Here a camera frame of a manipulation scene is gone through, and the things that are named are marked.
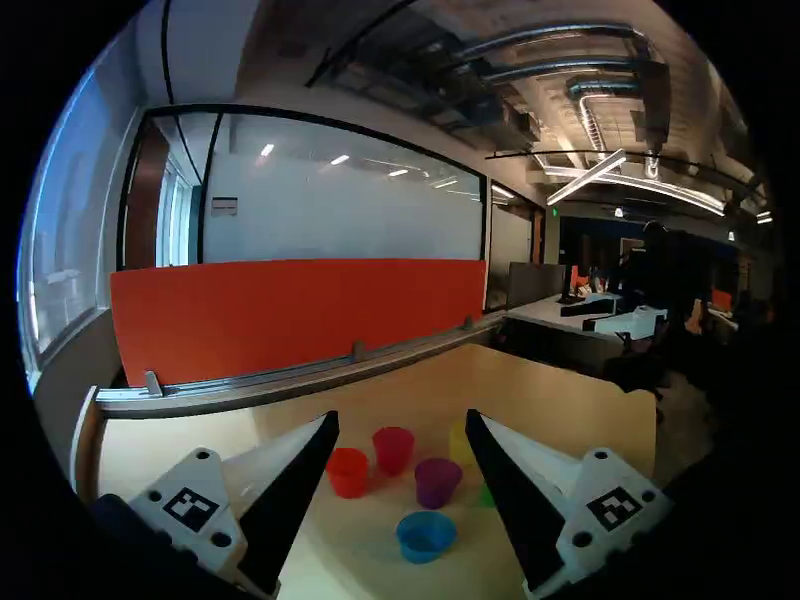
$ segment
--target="red cup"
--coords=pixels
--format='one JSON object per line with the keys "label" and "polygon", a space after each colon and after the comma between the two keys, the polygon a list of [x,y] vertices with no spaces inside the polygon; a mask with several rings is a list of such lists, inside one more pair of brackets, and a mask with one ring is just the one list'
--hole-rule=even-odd
{"label": "red cup", "polygon": [[403,472],[414,451],[414,434],[402,427],[383,427],[372,436],[378,468],[394,477]]}
{"label": "red cup", "polygon": [[340,498],[360,498],[367,491],[369,460],[355,448],[336,448],[325,466],[333,491]]}

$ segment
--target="blue cup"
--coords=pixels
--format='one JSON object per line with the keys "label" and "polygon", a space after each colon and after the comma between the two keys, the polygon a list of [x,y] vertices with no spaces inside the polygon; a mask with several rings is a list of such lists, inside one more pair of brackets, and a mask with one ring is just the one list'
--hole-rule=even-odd
{"label": "blue cup", "polygon": [[456,526],[441,513],[420,511],[400,521],[395,531],[400,551],[410,563],[436,560],[456,539]]}

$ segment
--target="purple cup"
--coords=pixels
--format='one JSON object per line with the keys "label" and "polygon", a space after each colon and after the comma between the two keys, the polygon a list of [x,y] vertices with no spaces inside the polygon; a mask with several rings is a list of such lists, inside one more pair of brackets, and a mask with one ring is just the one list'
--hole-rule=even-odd
{"label": "purple cup", "polygon": [[417,480],[417,502],[430,510],[442,508],[450,501],[461,482],[462,471],[446,458],[423,460],[414,470]]}

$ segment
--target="table surface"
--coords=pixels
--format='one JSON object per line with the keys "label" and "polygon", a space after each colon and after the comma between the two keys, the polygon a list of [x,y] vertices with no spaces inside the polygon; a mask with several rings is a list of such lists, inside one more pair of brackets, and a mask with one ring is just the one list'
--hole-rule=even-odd
{"label": "table surface", "polygon": [[[378,377],[277,404],[172,419],[110,420],[102,441],[99,491],[129,500],[198,446],[223,459],[338,410],[338,446],[364,450],[388,425],[416,435],[413,464],[447,456],[448,431],[468,408],[558,450],[581,457],[612,448],[645,476],[655,456],[655,398],[473,344]],[[411,565],[394,528],[421,510],[413,469],[375,475],[367,496],[337,498],[323,476],[281,572],[281,600],[300,598],[524,598],[522,572],[494,508],[480,501],[483,479],[465,470],[442,509],[458,539],[440,559]]]}
{"label": "table surface", "polygon": [[556,302],[561,297],[561,294],[550,296],[537,302],[530,304],[523,304],[517,308],[512,308],[506,313],[509,319],[517,319],[519,321],[527,321],[529,323],[536,323],[551,327],[553,329],[560,329],[569,333],[578,333],[586,337],[596,337],[603,340],[611,340],[622,345],[622,340],[618,336],[610,333],[598,333],[595,331],[583,331],[583,321],[595,317],[607,317],[608,313],[597,313],[587,315],[576,315],[574,317],[562,317],[561,307],[565,306]]}

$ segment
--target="pink cup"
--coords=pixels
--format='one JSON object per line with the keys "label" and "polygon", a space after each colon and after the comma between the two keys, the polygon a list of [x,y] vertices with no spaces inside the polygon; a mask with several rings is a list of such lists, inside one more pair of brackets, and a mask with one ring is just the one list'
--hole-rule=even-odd
{"label": "pink cup", "polygon": [[461,482],[462,471],[446,458],[429,458],[417,465],[417,502],[430,510],[442,508],[453,497]]}
{"label": "pink cup", "polygon": [[372,436],[378,468],[394,477],[403,472],[414,451],[414,434],[402,427],[382,427]]}

